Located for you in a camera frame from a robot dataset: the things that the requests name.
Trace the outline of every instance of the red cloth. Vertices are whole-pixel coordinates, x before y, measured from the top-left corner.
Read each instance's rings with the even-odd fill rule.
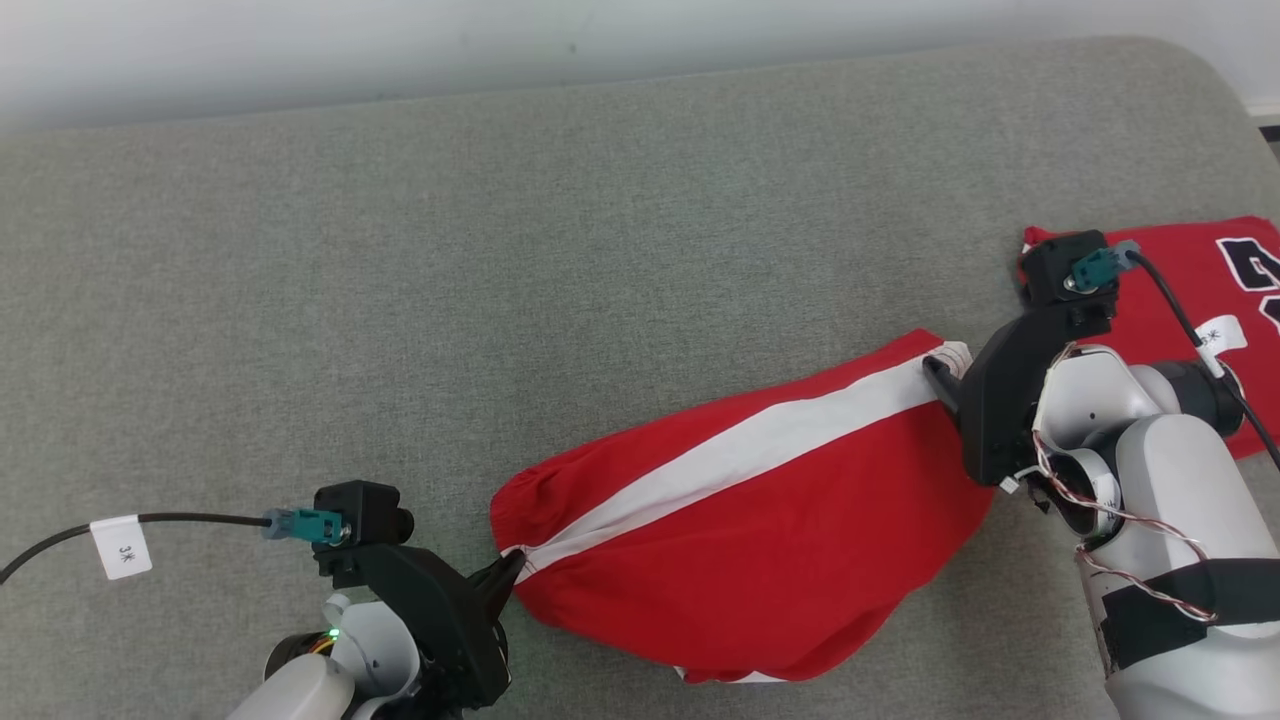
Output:
[[[1027,228],[1028,246],[1064,233]],[[1249,405],[1267,432],[1280,430],[1280,233],[1262,218],[1189,223],[1106,233],[1107,245],[1134,240],[1172,288],[1192,323],[1219,315],[1240,320],[1249,346],[1225,352]],[[1120,301],[1111,333],[1096,342],[1112,347],[1132,365],[1161,360],[1196,361],[1196,350],[1156,283],[1142,269],[1120,279]],[[1248,423],[1226,441],[1231,455],[1263,450]]]
[[[490,511],[499,550],[530,557],[516,594],[543,623],[682,667],[686,682],[829,670],[991,503],[965,477],[925,354],[969,361],[915,331],[516,475]]]

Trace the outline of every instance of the folded red garment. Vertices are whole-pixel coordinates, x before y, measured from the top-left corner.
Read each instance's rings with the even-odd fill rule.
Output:
[[[617,433],[516,475],[493,500],[516,594],[549,625],[686,682],[804,680],[856,651],[977,530],[991,491],[915,331],[812,378]]]
[[[1032,246],[1062,233],[1027,228]],[[1240,379],[1245,397],[1267,432],[1280,434],[1280,233],[1262,218],[1132,228],[1106,233],[1107,245],[1134,240],[1178,295],[1192,323],[1219,315],[1240,320],[1249,346],[1221,356]],[[1142,270],[1120,279],[1120,301],[1105,343],[1129,364],[1192,360],[1187,340],[1156,283]],[[1248,423],[1226,441],[1231,455],[1263,450]]]

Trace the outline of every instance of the teal connector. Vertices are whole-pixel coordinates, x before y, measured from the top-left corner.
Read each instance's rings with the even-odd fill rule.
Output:
[[[342,515],[326,510],[302,507],[268,510],[264,515],[271,524],[262,528],[266,539],[297,538],[307,542],[338,544],[351,530],[343,525]]]
[[[1071,265],[1070,290],[1080,293],[1089,293],[1094,290],[1110,284],[1120,277],[1120,273],[1133,269],[1133,263],[1125,254],[1138,251],[1138,243],[1125,240],[1115,247],[1094,250]]]

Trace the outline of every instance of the red and white wire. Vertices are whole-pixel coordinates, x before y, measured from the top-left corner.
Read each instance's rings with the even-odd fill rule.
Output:
[[[1155,518],[1143,518],[1140,515],[1134,515],[1133,512],[1126,512],[1124,510],[1120,510],[1119,507],[1108,507],[1089,497],[1084,497],[1083,495],[1073,492],[1062,483],[1061,479],[1059,479],[1057,473],[1055,473],[1052,466],[1050,465],[1048,452],[1044,448],[1044,441],[1039,437],[1039,430],[1032,430],[1032,442],[1036,446],[1036,461],[1039,465],[1041,474],[1048,478],[1048,482],[1053,486],[1053,489],[1057,491],[1057,493],[1061,495],[1064,500],[1066,500],[1073,505],[1079,505],[1080,507],[1088,507],[1089,510],[1094,510],[1097,512],[1107,512],[1111,515],[1116,515],[1117,518],[1124,518],[1130,523],[1137,523],[1139,525],[1151,528],[1157,533],[1178,538],[1184,543],[1187,543],[1187,546],[1190,547],[1192,551],[1196,553],[1196,557],[1198,557],[1202,562],[1208,560],[1208,553],[1204,552],[1204,547],[1201,544],[1198,539],[1188,537],[1185,533],[1170,525],[1169,523],[1165,523],[1164,520],[1156,520]],[[1151,597],[1161,602],[1167,602],[1172,605],[1175,609],[1178,609],[1179,612],[1190,618],[1192,620],[1196,620],[1198,623],[1212,623],[1217,620],[1217,612],[1204,610],[1198,605],[1193,605],[1190,602],[1187,602],[1185,600],[1176,598],[1171,594],[1160,592],[1156,588],[1148,585],[1146,582],[1143,582],[1142,578],[1132,573],[1117,570],[1115,568],[1110,568],[1107,565],[1103,565],[1102,562],[1098,562],[1098,560],[1094,559],[1093,555],[1085,548],[1085,543],[1083,542],[1075,546],[1075,555],[1082,561],[1084,561],[1084,564],[1088,565],[1089,568],[1093,568],[1100,573],[1116,575],[1124,578],[1125,580],[1129,580],[1130,583],[1137,585],[1139,589],[1142,589]]]

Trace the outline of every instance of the gray fabric surface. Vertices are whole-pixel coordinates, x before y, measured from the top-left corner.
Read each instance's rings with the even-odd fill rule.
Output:
[[[983,342],[1027,224],[1242,214],[1280,218],[1280,167],[1203,61],[1143,40],[9,138],[0,556],[361,477],[471,570],[493,492],[550,454],[915,327]],[[81,538],[0,589],[0,714],[219,717],[320,626],[303,546],[147,538],[146,575],[106,582]],[[1021,498],[805,684],[682,687],[504,621],[494,719],[1114,714],[1070,539]]]

